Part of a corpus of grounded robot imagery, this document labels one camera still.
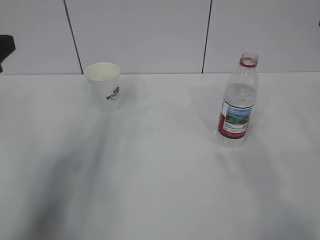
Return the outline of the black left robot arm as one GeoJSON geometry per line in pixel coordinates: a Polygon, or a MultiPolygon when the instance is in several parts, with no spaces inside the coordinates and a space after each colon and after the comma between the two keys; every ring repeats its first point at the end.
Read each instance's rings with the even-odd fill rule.
{"type": "Polygon", "coordinates": [[[3,72],[3,61],[16,50],[14,37],[8,34],[0,35],[0,73],[3,72]]]}

